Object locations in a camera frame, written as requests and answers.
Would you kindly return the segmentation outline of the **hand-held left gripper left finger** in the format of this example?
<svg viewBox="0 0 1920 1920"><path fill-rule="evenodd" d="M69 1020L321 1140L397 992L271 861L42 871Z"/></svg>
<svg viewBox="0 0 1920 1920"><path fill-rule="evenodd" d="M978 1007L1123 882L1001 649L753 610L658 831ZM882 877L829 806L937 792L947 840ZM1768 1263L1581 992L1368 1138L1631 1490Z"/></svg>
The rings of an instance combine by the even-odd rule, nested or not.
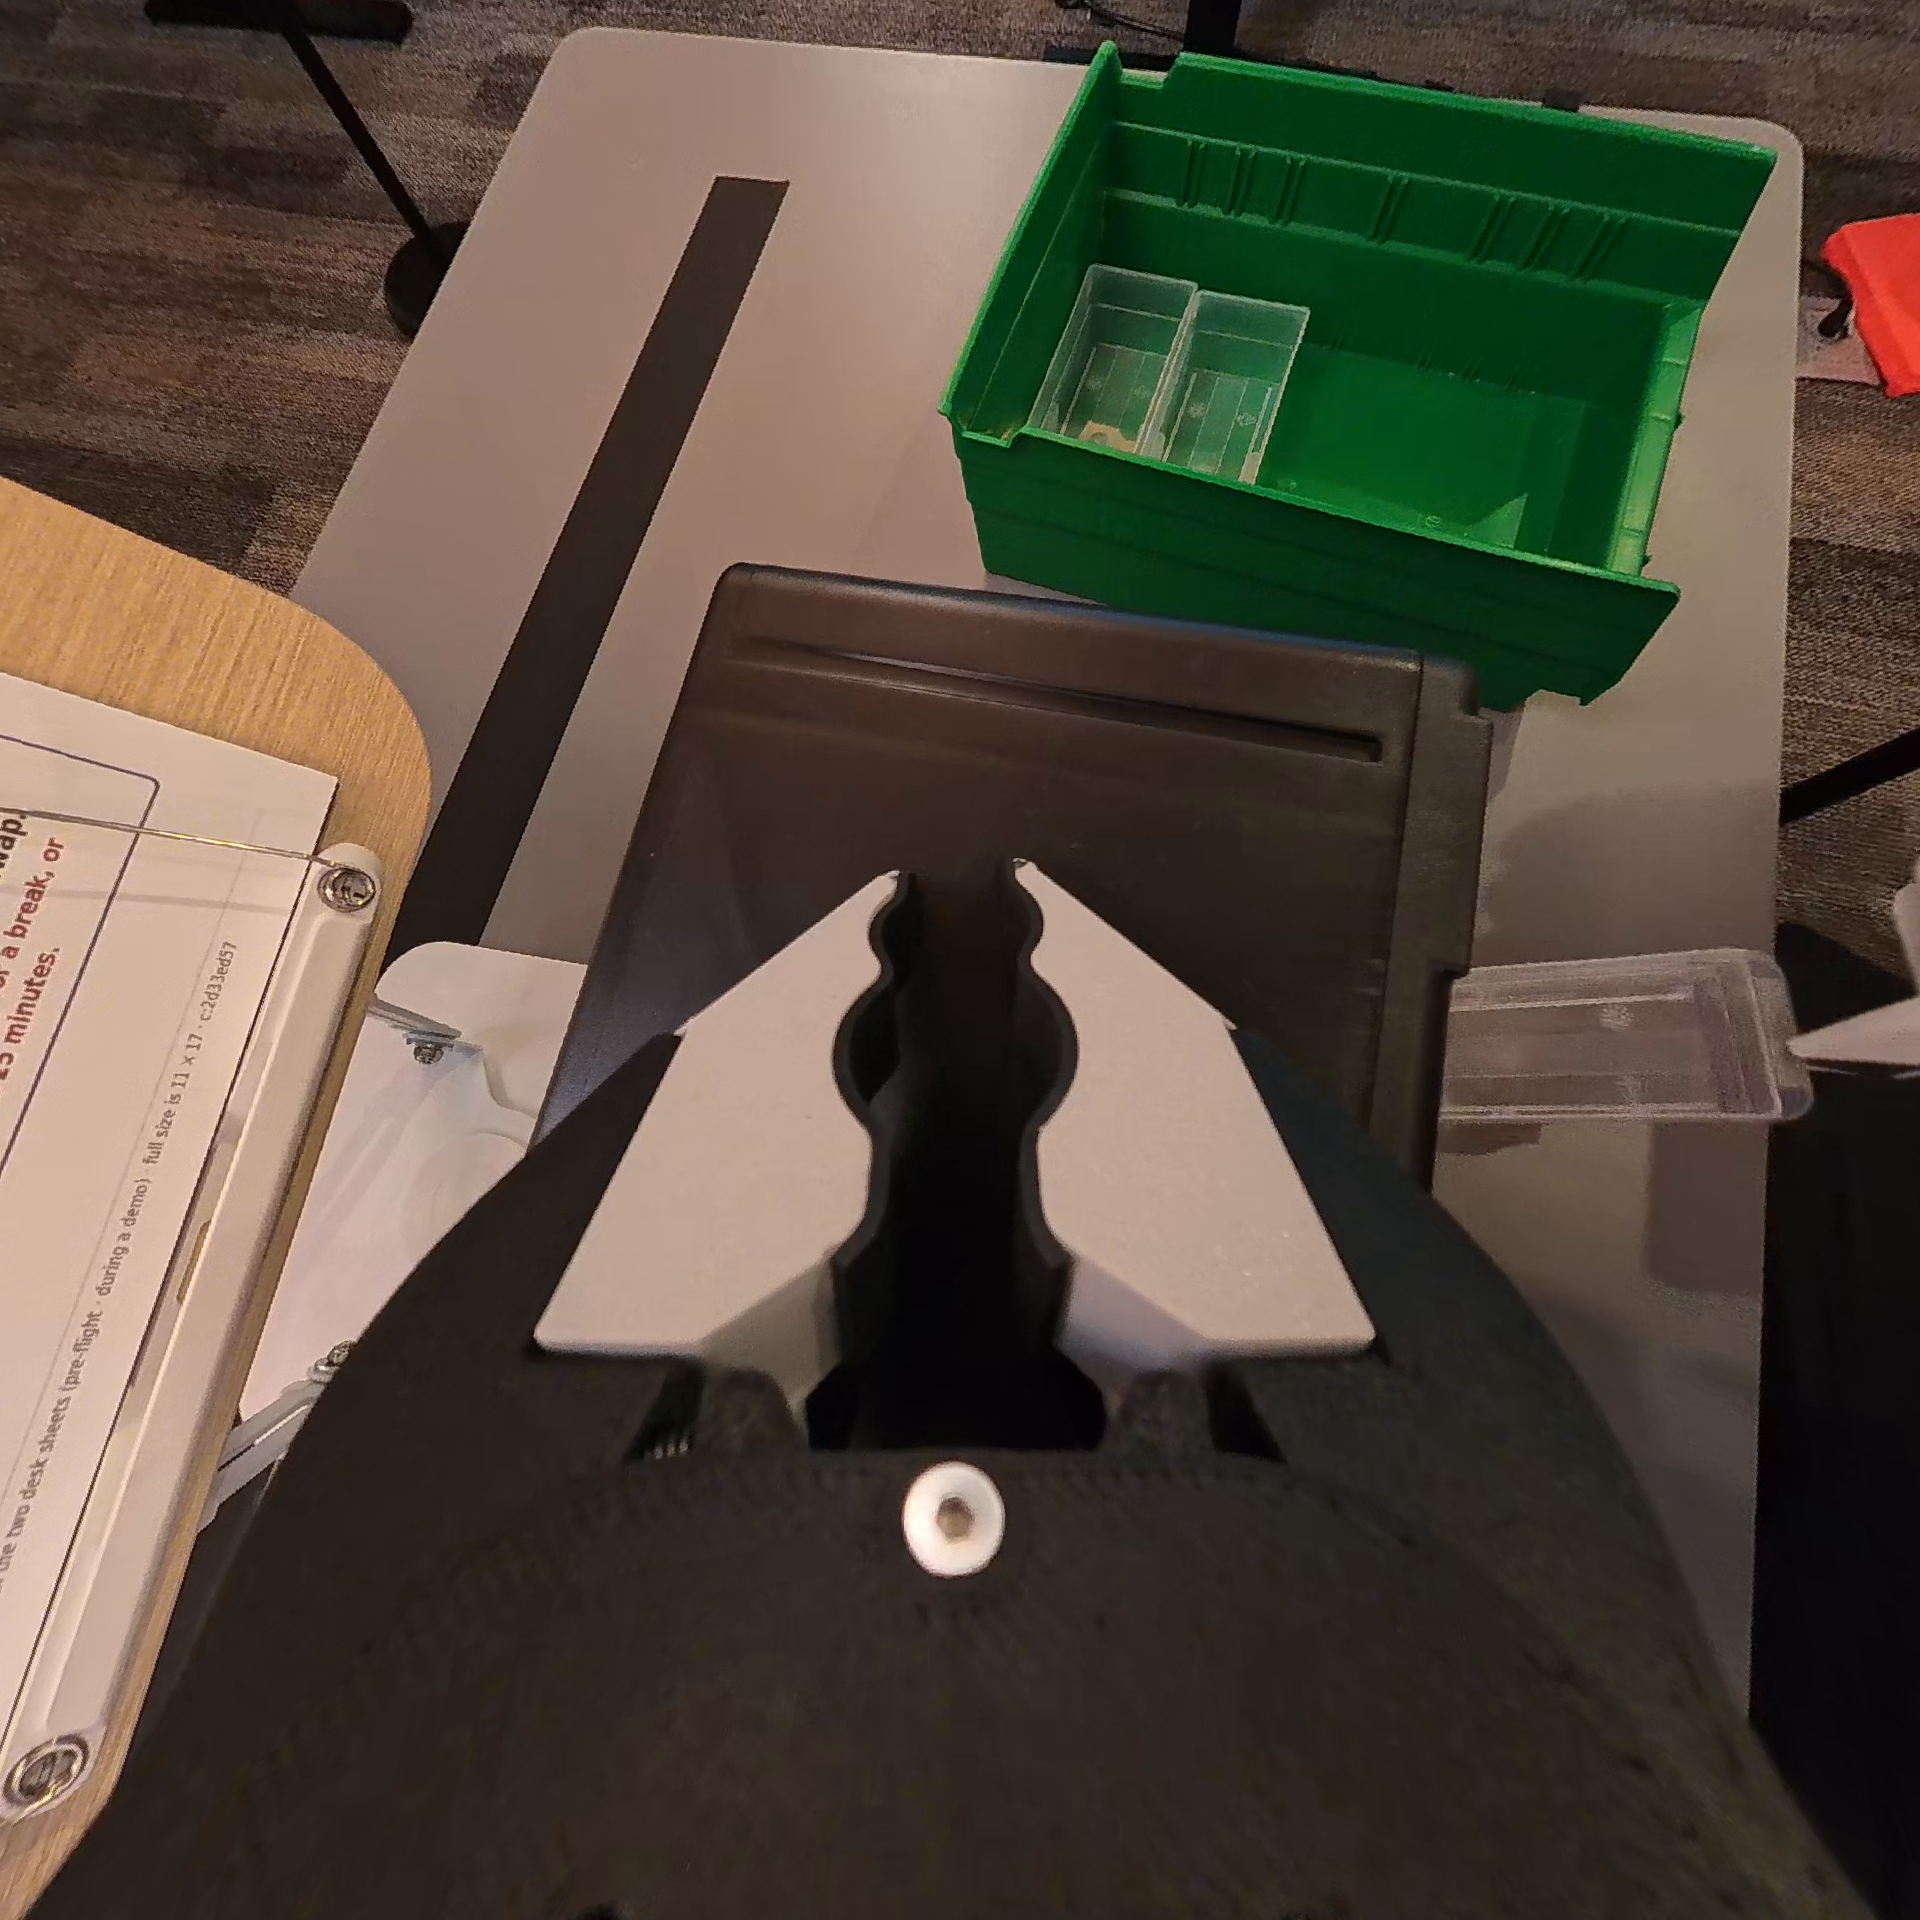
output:
<svg viewBox="0 0 1920 1920"><path fill-rule="evenodd" d="M833 1372L833 1257L873 1182L835 1044L881 985L873 926L901 879L876 874L684 1022L535 1325L543 1351Z"/></svg>

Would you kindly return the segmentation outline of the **white stand base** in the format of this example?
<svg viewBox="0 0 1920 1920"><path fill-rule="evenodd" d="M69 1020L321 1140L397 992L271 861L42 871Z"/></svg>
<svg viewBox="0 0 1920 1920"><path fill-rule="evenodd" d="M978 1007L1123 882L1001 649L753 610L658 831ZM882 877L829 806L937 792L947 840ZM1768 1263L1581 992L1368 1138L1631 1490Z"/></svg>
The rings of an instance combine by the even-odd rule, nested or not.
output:
<svg viewBox="0 0 1920 1920"><path fill-rule="evenodd" d="M420 943L352 1049L203 1522L273 1471L396 1288L523 1156L585 967Z"/></svg>

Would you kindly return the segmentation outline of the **printed instruction sheet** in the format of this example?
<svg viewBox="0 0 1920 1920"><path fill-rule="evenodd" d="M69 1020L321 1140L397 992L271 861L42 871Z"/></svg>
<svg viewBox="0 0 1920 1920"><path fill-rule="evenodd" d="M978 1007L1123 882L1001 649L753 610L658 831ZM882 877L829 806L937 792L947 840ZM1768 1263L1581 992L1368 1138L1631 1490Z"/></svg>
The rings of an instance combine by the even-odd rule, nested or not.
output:
<svg viewBox="0 0 1920 1920"><path fill-rule="evenodd" d="M338 782L2 689L4 1710L81 1536Z"/></svg>

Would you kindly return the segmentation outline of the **green plastic bin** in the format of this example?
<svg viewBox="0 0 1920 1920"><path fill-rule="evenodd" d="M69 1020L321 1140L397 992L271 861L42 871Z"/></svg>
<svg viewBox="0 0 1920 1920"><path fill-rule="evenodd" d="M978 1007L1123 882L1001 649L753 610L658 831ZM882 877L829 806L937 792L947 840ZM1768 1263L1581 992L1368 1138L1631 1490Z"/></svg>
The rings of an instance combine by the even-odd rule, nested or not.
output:
<svg viewBox="0 0 1920 1920"><path fill-rule="evenodd" d="M1679 602L1651 530L1775 164L1327 68L1133 71L1104 42L941 400L986 568L1449 656L1496 708L1597 700ZM1251 486L1027 424L1096 263L1309 309Z"/></svg>

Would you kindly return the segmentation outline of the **black drawer cabinet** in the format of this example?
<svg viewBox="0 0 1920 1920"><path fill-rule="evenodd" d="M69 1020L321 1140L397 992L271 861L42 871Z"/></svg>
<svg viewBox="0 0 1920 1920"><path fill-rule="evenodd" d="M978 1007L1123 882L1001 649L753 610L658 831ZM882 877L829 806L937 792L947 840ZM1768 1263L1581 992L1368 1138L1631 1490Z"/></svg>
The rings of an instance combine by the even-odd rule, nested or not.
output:
<svg viewBox="0 0 1920 1920"><path fill-rule="evenodd" d="M935 912L1023 857L1432 1183L1490 758L1449 657L736 564L539 1130L881 872Z"/></svg>

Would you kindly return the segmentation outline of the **red bag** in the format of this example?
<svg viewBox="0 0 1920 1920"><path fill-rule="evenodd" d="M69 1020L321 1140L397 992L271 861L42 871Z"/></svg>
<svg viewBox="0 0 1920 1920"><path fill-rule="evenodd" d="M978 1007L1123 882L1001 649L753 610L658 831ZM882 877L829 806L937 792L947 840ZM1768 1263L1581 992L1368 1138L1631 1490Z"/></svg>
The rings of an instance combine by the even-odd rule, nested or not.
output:
<svg viewBox="0 0 1920 1920"><path fill-rule="evenodd" d="M1884 391L1917 396L1917 213L1842 224L1819 257L1845 282L1853 330Z"/></svg>

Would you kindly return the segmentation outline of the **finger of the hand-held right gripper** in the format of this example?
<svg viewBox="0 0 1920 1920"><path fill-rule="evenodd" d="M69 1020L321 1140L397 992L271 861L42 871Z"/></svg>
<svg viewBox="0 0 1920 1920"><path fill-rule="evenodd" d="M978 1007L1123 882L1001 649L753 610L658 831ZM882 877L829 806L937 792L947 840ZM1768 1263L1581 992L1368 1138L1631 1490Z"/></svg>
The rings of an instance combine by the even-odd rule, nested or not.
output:
<svg viewBox="0 0 1920 1920"><path fill-rule="evenodd" d="M1789 1049L1810 1066L1917 1071L1917 997L1897 998L1797 1034Z"/></svg>

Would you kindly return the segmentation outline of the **black stand leg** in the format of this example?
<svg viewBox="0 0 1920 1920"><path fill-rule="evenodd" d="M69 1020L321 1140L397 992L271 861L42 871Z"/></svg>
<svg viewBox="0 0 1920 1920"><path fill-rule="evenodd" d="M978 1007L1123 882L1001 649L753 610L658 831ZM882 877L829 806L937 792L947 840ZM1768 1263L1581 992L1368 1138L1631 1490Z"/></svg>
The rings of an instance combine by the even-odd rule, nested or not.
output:
<svg viewBox="0 0 1920 1920"><path fill-rule="evenodd" d="M1783 828L1789 828L1824 809L1858 800L1884 783L1913 777L1917 760L1920 733L1913 726L1821 773L1789 782L1781 792L1779 820Z"/></svg>

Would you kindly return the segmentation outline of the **black floor stand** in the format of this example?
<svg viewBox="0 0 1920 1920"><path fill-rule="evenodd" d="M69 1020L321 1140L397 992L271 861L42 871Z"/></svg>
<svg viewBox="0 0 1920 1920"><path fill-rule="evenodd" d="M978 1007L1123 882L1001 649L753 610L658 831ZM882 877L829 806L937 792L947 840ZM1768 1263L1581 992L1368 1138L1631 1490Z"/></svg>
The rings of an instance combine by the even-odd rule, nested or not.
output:
<svg viewBox="0 0 1920 1920"><path fill-rule="evenodd" d="M383 276L383 300L397 333L413 341L469 233L469 222L434 222L426 214L317 45L321 37L403 45L416 20L409 5L145 1L143 10L156 26L271 31L283 40L407 231Z"/></svg>

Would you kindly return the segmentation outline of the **clear plastic drawer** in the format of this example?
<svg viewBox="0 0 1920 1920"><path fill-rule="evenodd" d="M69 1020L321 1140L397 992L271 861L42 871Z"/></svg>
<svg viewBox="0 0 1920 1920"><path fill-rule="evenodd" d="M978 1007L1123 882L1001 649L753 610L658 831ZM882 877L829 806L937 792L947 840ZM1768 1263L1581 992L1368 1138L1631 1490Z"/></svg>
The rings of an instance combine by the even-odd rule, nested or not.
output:
<svg viewBox="0 0 1920 1920"><path fill-rule="evenodd" d="M1192 278L1090 265L1027 424L1138 453L1196 293Z"/></svg>
<svg viewBox="0 0 1920 1920"><path fill-rule="evenodd" d="M1193 293L1148 412L1143 457L1251 486L1307 324L1305 304Z"/></svg>
<svg viewBox="0 0 1920 1920"><path fill-rule="evenodd" d="M1449 994L1442 1122L1797 1119L1786 974L1762 951L1476 967Z"/></svg>

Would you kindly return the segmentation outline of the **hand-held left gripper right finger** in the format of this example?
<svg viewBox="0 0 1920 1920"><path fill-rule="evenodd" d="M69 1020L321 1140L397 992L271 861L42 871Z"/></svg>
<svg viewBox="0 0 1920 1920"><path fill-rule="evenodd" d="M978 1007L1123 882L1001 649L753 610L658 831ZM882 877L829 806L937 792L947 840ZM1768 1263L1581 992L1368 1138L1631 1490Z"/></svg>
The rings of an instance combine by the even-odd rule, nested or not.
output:
<svg viewBox="0 0 1920 1920"><path fill-rule="evenodd" d="M1073 1028L1037 1130L1067 1257L1059 1345L1085 1374L1364 1353L1377 1324L1257 1090L1233 1022L1019 858L1031 968Z"/></svg>

